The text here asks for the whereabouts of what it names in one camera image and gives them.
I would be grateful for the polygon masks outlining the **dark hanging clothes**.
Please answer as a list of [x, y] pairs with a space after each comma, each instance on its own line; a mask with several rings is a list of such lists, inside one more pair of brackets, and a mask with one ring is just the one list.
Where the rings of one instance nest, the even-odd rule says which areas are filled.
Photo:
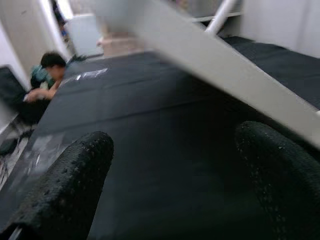
[[61, 11], [60, 11], [60, 8], [58, 6], [57, 1], [51, 0], [51, 5], [52, 5], [53, 14], [56, 18], [56, 21], [57, 21], [59, 27], [64, 27], [64, 25], [66, 24], [66, 21], [61, 14]]

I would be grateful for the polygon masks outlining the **white plastic table leg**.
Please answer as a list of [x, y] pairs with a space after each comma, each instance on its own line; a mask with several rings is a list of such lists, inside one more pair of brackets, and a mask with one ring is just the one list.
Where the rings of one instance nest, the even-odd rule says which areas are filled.
[[205, 32], [211, 35], [218, 34], [223, 24], [228, 18], [229, 13], [232, 11], [238, 0], [223, 0], [217, 9], [216, 15], [211, 20]]

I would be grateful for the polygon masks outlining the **white plastic table top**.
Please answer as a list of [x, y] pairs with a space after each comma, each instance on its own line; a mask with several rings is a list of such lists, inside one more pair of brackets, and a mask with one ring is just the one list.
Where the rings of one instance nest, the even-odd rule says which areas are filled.
[[290, 129], [320, 150], [320, 115], [225, 41], [167, 0], [96, 0], [114, 32], [132, 33], [167, 59]]

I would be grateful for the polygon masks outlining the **dark-haired person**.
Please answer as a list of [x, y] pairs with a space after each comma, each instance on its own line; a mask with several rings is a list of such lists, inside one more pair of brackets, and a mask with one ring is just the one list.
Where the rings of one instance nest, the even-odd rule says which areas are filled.
[[65, 59], [55, 51], [46, 52], [39, 65], [31, 69], [31, 90], [24, 96], [27, 103], [50, 101], [55, 96], [67, 68]]

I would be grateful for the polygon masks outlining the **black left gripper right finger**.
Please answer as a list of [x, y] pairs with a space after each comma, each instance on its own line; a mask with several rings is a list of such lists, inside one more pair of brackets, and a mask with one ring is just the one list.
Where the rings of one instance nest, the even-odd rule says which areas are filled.
[[234, 137], [276, 240], [320, 240], [320, 162], [260, 122], [241, 123]]

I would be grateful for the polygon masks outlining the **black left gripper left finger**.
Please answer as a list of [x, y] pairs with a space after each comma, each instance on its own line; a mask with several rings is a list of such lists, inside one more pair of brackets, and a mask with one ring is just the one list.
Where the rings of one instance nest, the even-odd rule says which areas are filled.
[[114, 157], [105, 132], [69, 145], [9, 220], [9, 240], [86, 240]]

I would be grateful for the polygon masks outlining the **white low cabinet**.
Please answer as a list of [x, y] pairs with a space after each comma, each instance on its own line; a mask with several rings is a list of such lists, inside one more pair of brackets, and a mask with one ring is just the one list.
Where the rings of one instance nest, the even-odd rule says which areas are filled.
[[93, 14], [75, 15], [65, 25], [78, 56], [100, 56], [103, 49], [97, 46], [101, 33]]

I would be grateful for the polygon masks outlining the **beige striped cloth cover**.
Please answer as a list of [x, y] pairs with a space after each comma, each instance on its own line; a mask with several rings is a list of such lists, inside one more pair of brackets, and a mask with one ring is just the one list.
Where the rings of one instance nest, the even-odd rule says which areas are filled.
[[102, 48], [105, 57], [117, 57], [145, 51], [142, 41], [126, 32], [108, 33], [101, 37], [96, 44]]

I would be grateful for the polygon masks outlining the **clear tape strip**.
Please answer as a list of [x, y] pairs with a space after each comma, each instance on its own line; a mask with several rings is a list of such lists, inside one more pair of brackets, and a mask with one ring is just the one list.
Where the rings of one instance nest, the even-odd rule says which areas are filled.
[[100, 75], [105, 74], [109, 69], [108, 68], [103, 68], [95, 71], [87, 71], [79, 74], [75, 74], [71, 77], [68, 77], [64, 80], [64, 82], [73, 82], [73, 81], [81, 81], [84, 79], [95, 79], [99, 77]]
[[63, 134], [51, 134], [38, 137], [31, 149], [23, 154], [27, 176], [40, 175], [45, 172], [58, 156], [65, 150]]

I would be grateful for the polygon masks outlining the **black fabric bag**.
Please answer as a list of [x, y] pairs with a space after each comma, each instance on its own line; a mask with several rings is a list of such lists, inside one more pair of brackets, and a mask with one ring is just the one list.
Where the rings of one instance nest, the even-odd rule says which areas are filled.
[[0, 66], [0, 100], [24, 118], [24, 98], [27, 92], [19, 83], [8, 65]]

